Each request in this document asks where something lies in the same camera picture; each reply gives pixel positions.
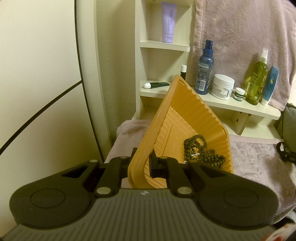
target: black gap line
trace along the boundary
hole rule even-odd
[[[77,0],[74,0],[74,16],[75,16],[74,18],[75,18],[75,35],[76,35],[77,55],[78,55],[78,63],[79,63],[80,76],[81,76],[82,87],[83,87],[83,92],[84,92],[84,98],[85,98],[85,102],[86,102],[87,111],[89,113],[89,119],[90,119],[90,122],[91,122],[91,127],[93,129],[93,133],[94,133],[94,137],[95,137],[95,140],[96,140],[96,144],[98,146],[99,153],[101,155],[102,161],[104,162],[105,159],[103,157],[102,150],[101,150],[101,148],[99,146],[99,142],[98,142],[98,139],[97,139],[96,134],[95,134],[95,131],[94,131],[94,124],[93,124],[93,121],[92,121],[92,118],[91,118],[91,113],[89,111],[89,104],[87,102],[86,91],[85,91],[85,86],[84,86],[84,81],[83,81],[83,75],[82,75],[82,68],[81,68],[80,54],[79,54],[79,45],[78,45],[78,32],[77,32]]]
[[[77,82],[76,84],[72,85],[69,89],[65,90],[63,93],[58,95],[56,98],[54,98],[52,101],[50,101],[48,104],[46,104],[44,107],[42,107],[35,115],[33,115],[30,119],[28,119],[9,139],[6,141],[6,143],[0,148],[0,155],[5,151],[5,149],[13,142],[15,138],[28,126],[30,125],[38,116],[40,116],[46,109],[48,109],[52,104],[57,102],[60,98],[62,98],[65,94],[69,93],[71,90],[73,90],[75,87],[80,85],[82,83],[82,80]]]

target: purple tube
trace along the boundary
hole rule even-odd
[[[163,18],[163,42],[172,43],[175,30],[177,4],[161,2]]]

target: green spray bottle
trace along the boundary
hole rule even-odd
[[[257,62],[252,74],[250,87],[246,97],[246,101],[248,101],[252,105],[257,105],[262,95],[265,80],[268,74],[267,56],[268,49],[263,48],[260,61]]]

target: ribbed gray surface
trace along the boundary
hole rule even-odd
[[[66,227],[34,230],[18,225],[4,241],[259,241],[273,232],[272,227],[226,229],[207,220],[190,199],[175,197],[168,189],[146,191],[121,189],[114,197],[97,199],[83,218]]]

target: blue spray bottle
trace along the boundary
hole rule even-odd
[[[206,95],[209,91],[213,66],[213,41],[206,40],[203,54],[198,63],[198,72],[195,82],[195,91],[200,95]]]

